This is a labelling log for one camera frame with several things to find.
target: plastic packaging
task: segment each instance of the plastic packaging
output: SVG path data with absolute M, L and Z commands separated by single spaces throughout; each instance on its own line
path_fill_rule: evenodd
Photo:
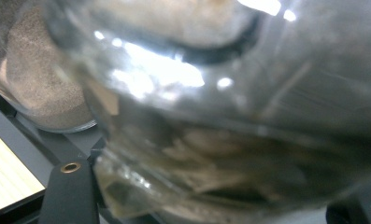
M 0 94 L 45 131 L 72 133 L 95 124 L 81 87 L 61 80 L 39 1 L 0 1 Z
M 117 217 L 262 222 L 371 172 L 369 0 L 55 0 L 45 18 L 105 131 Z

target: glass jar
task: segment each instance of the glass jar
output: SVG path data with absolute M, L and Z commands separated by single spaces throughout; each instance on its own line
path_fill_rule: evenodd
M 371 1 L 45 9 L 105 131 L 95 172 L 115 216 L 260 223 L 370 174 Z
M 0 94 L 42 130 L 72 133 L 95 122 L 81 87 L 56 74 L 39 1 L 0 1 Z

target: wooden surface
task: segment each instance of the wooden surface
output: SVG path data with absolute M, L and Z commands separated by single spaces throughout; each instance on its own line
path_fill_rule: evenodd
M 0 138 L 0 209 L 43 188 Z

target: transparent plastic container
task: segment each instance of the transparent plastic container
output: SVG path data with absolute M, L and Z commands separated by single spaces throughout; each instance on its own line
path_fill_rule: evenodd
M 95 124 L 82 88 L 62 80 L 39 1 L 0 1 L 0 94 L 45 131 L 73 133 Z
M 116 217 L 251 223 L 371 173 L 371 1 L 46 1 Z

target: light wood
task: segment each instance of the light wood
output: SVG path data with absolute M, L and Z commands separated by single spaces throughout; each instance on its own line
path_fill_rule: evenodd
M 44 189 L 0 138 L 0 209 Z

